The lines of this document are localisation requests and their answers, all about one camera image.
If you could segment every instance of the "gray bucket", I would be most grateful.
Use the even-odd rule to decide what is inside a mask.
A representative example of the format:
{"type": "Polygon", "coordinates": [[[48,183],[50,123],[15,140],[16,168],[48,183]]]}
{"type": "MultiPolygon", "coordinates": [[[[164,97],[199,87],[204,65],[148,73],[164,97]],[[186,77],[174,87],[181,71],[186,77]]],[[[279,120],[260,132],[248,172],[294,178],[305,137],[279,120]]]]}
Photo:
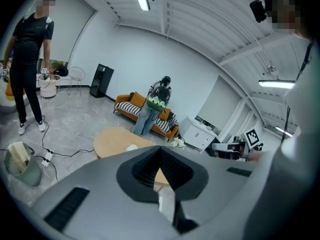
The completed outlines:
{"type": "Polygon", "coordinates": [[[32,156],[35,151],[29,147],[27,144],[23,143],[26,151],[30,154],[30,161],[23,172],[21,172],[18,167],[15,165],[12,156],[9,151],[5,154],[4,164],[6,170],[9,174],[14,176],[19,181],[29,185],[29,186],[37,186],[40,183],[42,172],[36,161],[36,159],[32,156]]]}

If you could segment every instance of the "round wooden table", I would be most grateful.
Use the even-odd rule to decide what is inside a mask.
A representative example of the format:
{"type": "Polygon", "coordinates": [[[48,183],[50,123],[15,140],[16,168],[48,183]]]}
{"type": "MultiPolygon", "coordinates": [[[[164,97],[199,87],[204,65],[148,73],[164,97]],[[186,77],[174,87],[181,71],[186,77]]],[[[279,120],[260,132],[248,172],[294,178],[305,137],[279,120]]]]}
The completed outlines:
{"type": "MultiPolygon", "coordinates": [[[[127,147],[132,144],[136,145],[138,149],[157,145],[121,127],[110,127],[99,133],[93,141],[94,150],[99,158],[107,158],[124,153],[127,147]]],[[[169,186],[161,169],[157,172],[154,183],[162,187],[169,186]]]]}

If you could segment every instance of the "black pants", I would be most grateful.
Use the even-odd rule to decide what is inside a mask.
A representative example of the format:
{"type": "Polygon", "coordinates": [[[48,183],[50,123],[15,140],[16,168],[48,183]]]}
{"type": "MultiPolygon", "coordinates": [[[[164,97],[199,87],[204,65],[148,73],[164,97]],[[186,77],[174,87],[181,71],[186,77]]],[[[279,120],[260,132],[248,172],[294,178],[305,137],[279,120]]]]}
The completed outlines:
{"type": "Polygon", "coordinates": [[[42,120],[41,109],[37,97],[37,66],[28,68],[10,69],[11,89],[15,99],[16,109],[19,113],[20,123],[26,122],[26,107],[24,103],[24,90],[30,102],[35,120],[39,123],[42,120]]]}

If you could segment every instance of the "white ceiling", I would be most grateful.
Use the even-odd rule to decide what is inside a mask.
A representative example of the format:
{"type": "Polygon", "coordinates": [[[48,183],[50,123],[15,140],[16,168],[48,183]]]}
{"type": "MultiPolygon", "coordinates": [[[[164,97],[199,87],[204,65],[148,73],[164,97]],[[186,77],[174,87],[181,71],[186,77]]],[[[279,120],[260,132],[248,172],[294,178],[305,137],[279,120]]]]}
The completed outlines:
{"type": "MultiPolygon", "coordinates": [[[[141,10],[138,0],[105,1],[118,25],[178,40],[221,67],[251,97],[268,128],[285,124],[283,91],[262,88],[258,80],[273,79],[269,65],[279,79],[295,80],[308,42],[275,32],[267,21],[257,23],[249,7],[254,0],[149,0],[150,11],[141,10]]],[[[291,115],[288,131],[296,128],[291,115]]]]}

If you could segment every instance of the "white chair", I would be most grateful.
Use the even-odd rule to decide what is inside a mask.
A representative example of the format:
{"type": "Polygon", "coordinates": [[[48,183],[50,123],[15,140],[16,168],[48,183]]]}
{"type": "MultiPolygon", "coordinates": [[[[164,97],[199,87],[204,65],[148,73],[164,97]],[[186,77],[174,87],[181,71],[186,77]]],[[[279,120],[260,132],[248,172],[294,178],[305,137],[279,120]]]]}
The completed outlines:
{"type": "Polygon", "coordinates": [[[69,87],[68,87],[68,90],[66,91],[66,93],[68,95],[70,95],[72,83],[75,80],[75,81],[77,81],[76,90],[81,95],[81,89],[79,90],[78,87],[79,87],[79,83],[80,83],[80,88],[81,88],[81,86],[82,86],[81,81],[86,77],[85,71],[81,67],[73,66],[69,69],[69,76],[70,76],[70,83],[69,83],[69,87]]]}

